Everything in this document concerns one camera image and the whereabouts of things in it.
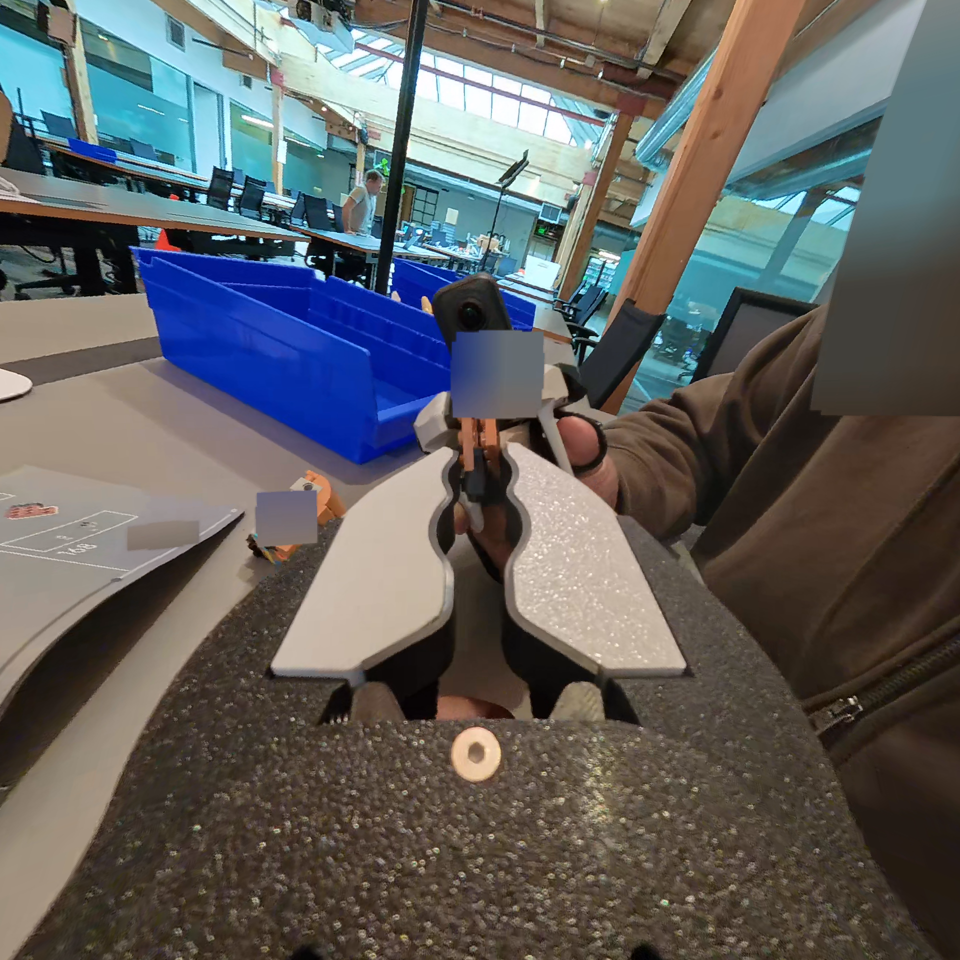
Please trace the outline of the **brown brick plate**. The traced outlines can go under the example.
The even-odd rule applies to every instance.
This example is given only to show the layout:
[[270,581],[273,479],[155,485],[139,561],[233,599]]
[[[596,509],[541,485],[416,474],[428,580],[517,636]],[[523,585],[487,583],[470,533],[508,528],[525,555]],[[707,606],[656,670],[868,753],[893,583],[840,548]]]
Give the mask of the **brown brick plate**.
[[466,474],[480,469],[499,471],[500,438],[495,418],[461,418],[459,443],[462,469]]

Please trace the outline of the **row of black office chairs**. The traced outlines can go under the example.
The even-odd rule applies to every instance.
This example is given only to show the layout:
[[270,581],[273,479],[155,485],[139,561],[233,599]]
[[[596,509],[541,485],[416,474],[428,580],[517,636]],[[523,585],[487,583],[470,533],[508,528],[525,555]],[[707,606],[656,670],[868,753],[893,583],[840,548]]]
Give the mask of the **row of black office chairs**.
[[332,232],[342,224],[340,208],[325,198],[303,191],[282,198],[270,183],[236,170],[215,167],[209,184],[200,192],[210,207],[279,227]]

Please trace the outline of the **ceiling projector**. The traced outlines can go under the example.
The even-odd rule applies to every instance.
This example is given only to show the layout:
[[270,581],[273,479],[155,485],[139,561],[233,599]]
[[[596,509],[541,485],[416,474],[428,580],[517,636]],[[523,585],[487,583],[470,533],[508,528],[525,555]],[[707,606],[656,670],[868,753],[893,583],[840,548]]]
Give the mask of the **ceiling projector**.
[[313,45],[354,52],[354,1],[287,1],[287,17]]

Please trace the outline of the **brown brick model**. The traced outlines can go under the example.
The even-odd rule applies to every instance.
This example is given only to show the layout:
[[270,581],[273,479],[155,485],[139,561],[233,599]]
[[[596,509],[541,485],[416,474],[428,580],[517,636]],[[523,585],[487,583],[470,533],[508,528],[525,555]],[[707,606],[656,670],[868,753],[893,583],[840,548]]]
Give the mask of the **brown brick model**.
[[280,566],[302,546],[316,544],[320,528],[345,514],[330,481],[307,470],[286,490],[258,493],[254,531],[246,536],[246,546],[254,557]]

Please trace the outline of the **person's brown jacket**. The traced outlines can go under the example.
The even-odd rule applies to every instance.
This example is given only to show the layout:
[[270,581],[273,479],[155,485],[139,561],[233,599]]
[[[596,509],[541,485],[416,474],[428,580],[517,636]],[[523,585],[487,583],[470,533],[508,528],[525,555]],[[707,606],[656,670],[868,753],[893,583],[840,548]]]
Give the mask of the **person's brown jacket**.
[[958,417],[816,412],[821,342],[696,553],[807,712],[874,859],[958,958]]

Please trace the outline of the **person's right hand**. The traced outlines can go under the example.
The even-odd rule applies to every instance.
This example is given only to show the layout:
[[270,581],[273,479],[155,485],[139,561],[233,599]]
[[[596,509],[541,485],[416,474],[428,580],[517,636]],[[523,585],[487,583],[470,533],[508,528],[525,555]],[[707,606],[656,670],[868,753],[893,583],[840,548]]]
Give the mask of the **person's right hand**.
[[557,419],[558,433],[573,475],[607,506],[619,510],[618,469],[602,427],[579,414]]

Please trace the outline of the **grey desk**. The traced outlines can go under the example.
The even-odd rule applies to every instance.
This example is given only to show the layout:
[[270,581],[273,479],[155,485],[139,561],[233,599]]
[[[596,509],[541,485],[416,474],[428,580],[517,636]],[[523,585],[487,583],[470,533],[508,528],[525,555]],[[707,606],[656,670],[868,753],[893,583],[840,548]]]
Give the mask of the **grey desk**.
[[53,888],[83,858],[166,690],[276,569],[246,546],[257,495],[307,468],[351,506],[424,454],[355,464],[162,359],[144,295],[2,303],[2,474],[22,466],[197,499],[244,516],[84,614],[2,716],[2,874]]

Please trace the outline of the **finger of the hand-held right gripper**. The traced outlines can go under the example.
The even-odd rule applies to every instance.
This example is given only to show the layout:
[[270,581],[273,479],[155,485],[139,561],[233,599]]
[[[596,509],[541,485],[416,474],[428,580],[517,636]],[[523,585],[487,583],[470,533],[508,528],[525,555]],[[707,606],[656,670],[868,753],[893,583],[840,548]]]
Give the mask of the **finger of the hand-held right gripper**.
[[434,396],[418,413],[414,434],[424,454],[460,449],[460,421],[452,415],[451,396]]

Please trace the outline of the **black framed panel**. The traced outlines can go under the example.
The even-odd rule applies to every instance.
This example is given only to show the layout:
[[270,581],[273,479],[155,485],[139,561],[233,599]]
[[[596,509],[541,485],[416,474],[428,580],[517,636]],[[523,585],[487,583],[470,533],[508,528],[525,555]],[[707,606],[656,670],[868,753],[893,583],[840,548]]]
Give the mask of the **black framed panel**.
[[699,355],[690,381],[733,372],[760,342],[814,308],[814,303],[734,288]]

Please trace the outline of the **silver ventilation duct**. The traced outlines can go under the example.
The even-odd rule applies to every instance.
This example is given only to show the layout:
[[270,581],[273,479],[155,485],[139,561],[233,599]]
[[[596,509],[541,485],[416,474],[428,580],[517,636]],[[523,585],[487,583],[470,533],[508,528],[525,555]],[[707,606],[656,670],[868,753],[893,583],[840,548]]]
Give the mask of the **silver ventilation duct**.
[[666,103],[662,114],[638,140],[633,155],[635,161],[642,167],[660,174],[666,174],[668,171],[674,152],[667,150],[667,144],[683,131],[689,121],[714,64],[717,51],[718,46],[715,46],[703,58],[671,100]]

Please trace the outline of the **person's left hand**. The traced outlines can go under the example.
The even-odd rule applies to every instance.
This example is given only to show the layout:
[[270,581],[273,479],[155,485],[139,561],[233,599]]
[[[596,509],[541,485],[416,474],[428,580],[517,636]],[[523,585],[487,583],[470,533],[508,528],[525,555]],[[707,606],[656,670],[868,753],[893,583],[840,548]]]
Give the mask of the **person's left hand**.
[[438,721],[515,718],[510,709],[496,702],[459,694],[441,694],[437,699],[435,719]]

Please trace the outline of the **tall black tripod stand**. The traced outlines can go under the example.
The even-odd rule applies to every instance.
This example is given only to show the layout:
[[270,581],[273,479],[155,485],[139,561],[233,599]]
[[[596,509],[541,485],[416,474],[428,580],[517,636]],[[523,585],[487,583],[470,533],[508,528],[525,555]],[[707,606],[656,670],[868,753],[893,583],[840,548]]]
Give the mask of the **tall black tripod stand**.
[[488,232],[488,242],[487,242],[487,251],[490,252],[493,247],[493,242],[495,238],[496,226],[498,222],[499,210],[502,206],[502,201],[505,193],[511,187],[511,185],[517,180],[517,178],[524,172],[529,166],[529,150],[524,150],[522,156],[504,171],[501,174],[497,181],[496,185],[498,188],[498,197],[496,202],[496,207],[494,210],[493,218],[490,224],[490,229]]

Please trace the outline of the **black boom pole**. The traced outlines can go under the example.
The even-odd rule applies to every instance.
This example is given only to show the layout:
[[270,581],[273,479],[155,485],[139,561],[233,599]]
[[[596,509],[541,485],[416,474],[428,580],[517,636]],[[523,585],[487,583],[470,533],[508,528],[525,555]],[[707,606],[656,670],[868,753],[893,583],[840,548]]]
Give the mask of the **black boom pole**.
[[401,85],[390,156],[388,190],[381,224],[381,238],[374,280],[374,290],[380,295],[388,295],[389,293],[397,226],[402,204],[403,178],[416,99],[417,78],[426,32],[427,11],[427,1],[414,1],[407,25]]

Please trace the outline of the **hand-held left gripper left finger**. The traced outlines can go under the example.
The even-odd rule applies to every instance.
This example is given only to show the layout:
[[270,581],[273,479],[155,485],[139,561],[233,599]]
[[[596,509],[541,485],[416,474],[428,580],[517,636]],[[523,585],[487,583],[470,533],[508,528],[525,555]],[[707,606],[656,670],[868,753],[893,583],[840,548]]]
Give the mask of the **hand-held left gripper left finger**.
[[273,657],[274,675],[363,679],[448,623],[454,574],[438,525],[454,466],[453,449],[435,451],[348,509]]

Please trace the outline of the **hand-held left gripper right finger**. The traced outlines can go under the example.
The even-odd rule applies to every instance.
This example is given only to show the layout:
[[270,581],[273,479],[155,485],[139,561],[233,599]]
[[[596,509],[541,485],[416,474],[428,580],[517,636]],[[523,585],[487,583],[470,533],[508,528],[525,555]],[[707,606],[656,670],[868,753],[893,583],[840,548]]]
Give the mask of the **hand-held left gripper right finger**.
[[684,674],[687,661],[614,509],[517,442],[505,461],[520,522],[505,565],[511,620],[594,675]]

